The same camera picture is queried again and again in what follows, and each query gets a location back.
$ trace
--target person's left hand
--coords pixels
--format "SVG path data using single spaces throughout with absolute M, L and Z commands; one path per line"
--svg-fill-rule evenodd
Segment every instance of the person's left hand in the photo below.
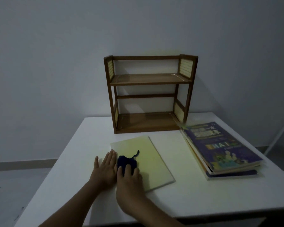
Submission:
M 116 183 L 117 180 L 117 153 L 114 150 L 108 152 L 99 166 L 98 156 L 95 158 L 94 170 L 89 181 L 95 183 L 99 189 L 106 190 Z

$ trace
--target hand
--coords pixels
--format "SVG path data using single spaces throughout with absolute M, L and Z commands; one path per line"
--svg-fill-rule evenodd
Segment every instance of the hand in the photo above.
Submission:
M 94 170 L 89 181 L 95 184 L 100 192 L 113 187 L 116 183 L 117 153 L 114 150 L 108 152 L 99 166 L 98 156 L 95 158 Z
M 139 168 L 136 168 L 131 175 L 131 166 L 127 164 L 124 177 L 122 167 L 118 168 L 116 198 L 123 212 L 135 217 L 139 212 L 139 206 L 147 201 Z

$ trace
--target forearm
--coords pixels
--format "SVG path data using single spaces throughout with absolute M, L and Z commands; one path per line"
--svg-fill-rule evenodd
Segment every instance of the forearm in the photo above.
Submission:
M 139 212 L 133 217 L 146 227 L 178 227 L 184 226 L 176 219 L 160 210 L 151 200 L 146 199 L 139 205 Z
M 39 227 L 82 227 L 87 212 L 99 193 L 98 186 L 88 181 L 64 206 Z

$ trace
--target book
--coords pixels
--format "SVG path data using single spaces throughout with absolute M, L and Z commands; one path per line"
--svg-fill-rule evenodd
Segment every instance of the book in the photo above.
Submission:
M 241 171 L 241 172 L 233 172 L 233 173 L 223 173 L 223 174 L 210 174 L 205 166 L 202 164 L 201 160 L 196 155 L 196 152 L 193 150 L 193 147 L 190 145 L 188 140 L 184 137 L 186 144 L 188 145 L 193 157 L 195 158 L 198 166 L 200 167 L 201 172 L 203 173 L 204 177 L 207 180 L 212 179 L 230 179 L 230 178 L 243 178 L 243 177 L 251 177 L 251 176 L 258 176 L 258 172 L 255 169 Z
M 175 182 L 174 177 L 148 136 L 111 143 L 110 147 L 117 152 L 118 156 L 124 155 L 128 158 L 134 156 L 139 150 L 140 153 L 135 160 L 142 175 L 145 191 Z
M 181 131 L 209 174 L 247 171 L 259 166 L 262 161 L 216 122 L 182 125 Z

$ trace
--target person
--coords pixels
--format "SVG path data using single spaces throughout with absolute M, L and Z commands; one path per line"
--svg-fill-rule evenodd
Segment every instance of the person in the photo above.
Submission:
M 102 191 L 111 189 L 116 182 L 118 205 L 123 212 L 144 226 L 184 226 L 160 210 L 146 197 L 138 168 L 131 175 L 131 167 L 126 165 L 123 176 L 122 167 L 117 169 L 116 161 L 117 153 L 114 150 L 106 154 L 101 165 L 96 156 L 89 181 L 39 227 L 81 227 L 96 197 Z

